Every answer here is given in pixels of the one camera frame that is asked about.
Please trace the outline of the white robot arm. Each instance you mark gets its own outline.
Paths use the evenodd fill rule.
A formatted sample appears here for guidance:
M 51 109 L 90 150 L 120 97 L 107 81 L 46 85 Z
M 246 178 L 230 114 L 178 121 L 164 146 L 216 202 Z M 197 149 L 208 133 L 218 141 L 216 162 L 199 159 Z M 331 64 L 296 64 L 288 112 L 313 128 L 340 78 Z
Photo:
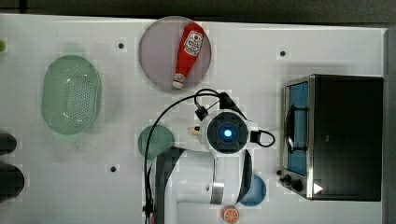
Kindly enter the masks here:
M 153 162 L 152 216 L 145 224 L 177 224 L 181 203 L 235 205 L 250 189 L 250 136 L 257 130 L 225 92 L 202 90 L 192 97 L 215 96 L 219 109 L 197 106 L 202 150 L 169 147 Z

